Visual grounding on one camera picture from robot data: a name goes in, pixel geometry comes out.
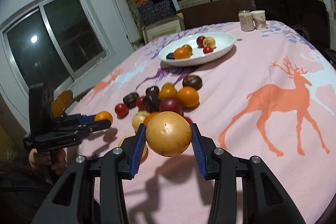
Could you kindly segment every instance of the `window frame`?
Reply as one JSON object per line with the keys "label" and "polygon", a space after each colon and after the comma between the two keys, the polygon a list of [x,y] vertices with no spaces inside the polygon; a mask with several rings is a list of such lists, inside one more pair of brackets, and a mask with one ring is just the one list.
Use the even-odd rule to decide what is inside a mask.
{"label": "window frame", "polygon": [[18,66],[17,63],[14,59],[14,55],[12,53],[11,47],[9,45],[9,41],[7,38],[7,32],[9,32],[13,27],[15,27],[16,25],[18,25],[20,22],[22,22],[23,20],[25,20],[27,17],[29,17],[30,15],[32,15],[33,13],[39,12],[42,16],[43,22],[44,22],[44,26],[49,34],[49,37],[59,55],[59,57],[61,58],[64,66],[66,67],[67,71],[69,72],[69,77],[59,86],[55,89],[55,97],[58,96],[60,93],[62,93],[62,91],[64,91],[65,89],[67,89],[68,87],[70,87],[71,85],[73,85],[74,83],[77,82],[77,80],[83,75],[85,74],[85,72],[87,72],[90,68],[94,67],[95,65],[97,65],[101,60],[103,60],[104,58],[108,57],[110,55],[110,51],[108,50],[108,47],[106,45],[106,39],[104,39],[103,37],[103,32],[104,30],[102,28],[99,28],[98,25],[96,24],[96,22],[93,20],[93,16],[92,16],[92,12],[89,9],[89,0],[79,0],[82,9],[85,13],[85,16],[87,18],[87,20],[89,21],[89,24],[95,34],[95,36],[97,37],[97,40],[99,42],[99,44],[101,45],[103,51],[101,53],[99,53],[98,55],[96,55],[94,58],[92,58],[90,61],[88,61],[87,63],[85,63],[82,67],[80,67],[77,71],[74,71],[68,60],[66,59],[64,53],[61,50],[61,47],[59,46],[56,37],[50,27],[48,18],[46,16],[45,10],[44,10],[44,5],[53,2],[54,0],[36,0],[33,3],[31,3],[30,5],[25,6],[24,8],[22,8],[21,10],[19,10],[17,13],[15,13],[14,15],[12,15],[9,19],[7,19],[4,24],[2,24],[0,26],[0,34],[2,36],[2,43],[3,43],[3,47],[5,50],[5,54],[8,60],[8,63],[11,67],[12,73],[17,81],[17,83],[19,84],[21,90],[23,91],[23,93],[25,94],[25,96],[28,98],[28,93],[29,93],[29,87],[26,83],[26,81],[24,80]]}

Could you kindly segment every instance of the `human hand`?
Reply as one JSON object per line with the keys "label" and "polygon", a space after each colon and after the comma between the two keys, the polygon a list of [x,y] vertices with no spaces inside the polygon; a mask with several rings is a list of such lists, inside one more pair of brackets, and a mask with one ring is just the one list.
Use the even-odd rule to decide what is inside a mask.
{"label": "human hand", "polygon": [[65,169],[68,167],[65,161],[66,153],[64,149],[55,150],[58,162],[51,163],[50,155],[38,153],[36,149],[32,149],[29,153],[29,165],[38,174],[42,174],[42,167],[45,165],[51,166],[51,169],[56,172],[57,175],[62,175]]}

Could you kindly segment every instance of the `orange deer print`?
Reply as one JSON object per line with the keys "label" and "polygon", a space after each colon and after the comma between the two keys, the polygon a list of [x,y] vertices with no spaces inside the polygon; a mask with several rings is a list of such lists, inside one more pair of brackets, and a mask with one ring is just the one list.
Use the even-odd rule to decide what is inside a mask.
{"label": "orange deer print", "polygon": [[110,75],[110,79],[105,82],[105,81],[101,81],[99,82],[93,89],[93,95],[92,97],[90,98],[90,100],[88,101],[88,103],[93,99],[93,97],[95,97],[97,95],[97,93],[101,92],[102,90],[104,90],[108,85],[111,84],[112,81],[114,81],[118,75],[122,74],[123,73],[123,69],[119,69],[119,70],[116,70],[116,71],[113,71]]}
{"label": "orange deer print", "polygon": [[285,68],[274,62],[271,64],[271,67],[280,68],[289,76],[289,78],[293,79],[295,89],[281,89],[274,84],[268,84],[247,95],[246,99],[249,99],[247,107],[232,118],[230,124],[224,129],[224,131],[218,138],[218,142],[223,149],[226,149],[225,135],[230,126],[232,126],[232,124],[245,113],[251,113],[256,110],[261,110],[261,116],[257,121],[257,129],[260,131],[270,151],[274,152],[278,157],[283,156],[283,152],[278,150],[267,138],[265,123],[269,119],[271,113],[274,111],[289,112],[292,110],[296,110],[297,152],[299,153],[299,155],[305,155],[305,152],[301,147],[301,125],[303,118],[306,118],[306,120],[311,123],[311,125],[319,135],[322,148],[325,149],[327,154],[330,153],[330,150],[323,142],[322,134],[316,121],[311,117],[308,112],[310,97],[309,91],[305,85],[311,86],[311,83],[302,76],[306,74],[307,71],[305,72],[303,71],[303,69],[299,69],[296,65],[294,65],[293,68],[287,56],[283,59],[283,65],[285,66]]}

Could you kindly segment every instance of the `white plate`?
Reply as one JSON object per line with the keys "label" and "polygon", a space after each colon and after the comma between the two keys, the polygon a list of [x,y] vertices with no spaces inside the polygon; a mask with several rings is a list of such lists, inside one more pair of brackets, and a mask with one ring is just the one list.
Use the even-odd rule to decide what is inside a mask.
{"label": "white plate", "polygon": [[[213,37],[216,40],[216,48],[213,52],[203,54],[203,48],[198,48],[196,39],[200,36]],[[224,32],[197,33],[169,43],[159,52],[159,58],[162,62],[176,67],[201,65],[227,54],[232,49],[235,41],[236,39],[232,35]],[[193,54],[190,58],[177,60],[166,59],[167,54],[174,52],[177,48],[182,47],[185,44],[189,44],[193,48]]]}

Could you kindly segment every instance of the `tablecloth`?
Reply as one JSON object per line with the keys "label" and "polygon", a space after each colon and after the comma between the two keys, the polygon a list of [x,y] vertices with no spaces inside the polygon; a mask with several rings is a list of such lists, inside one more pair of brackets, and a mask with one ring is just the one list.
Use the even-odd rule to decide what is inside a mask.
{"label": "tablecloth", "polygon": [[[201,134],[233,156],[259,155],[287,190],[307,224],[315,223],[336,193],[336,74],[309,42],[290,27],[268,21],[263,31],[242,32],[239,22],[203,26],[155,39],[134,52],[94,87],[72,111],[114,116],[109,130],[93,133],[68,156],[103,156],[134,134],[130,110],[117,119],[114,107],[125,95],[166,82],[177,90],[189,74],[203,80],[200,105],[185,112]],[[204,65],[167,67],[158,59],[170,42],[195,33],[228,32],[235,46]],[[99,180],[95,198],[99,200]],[[190,146],[166,158],[149,150],[132,181],[123,181],[130,223],[207,223],[213,182],[197,172]],[[238,186],[238,202],[242,199]],[[237,209],[237,223],[242,207]]]}

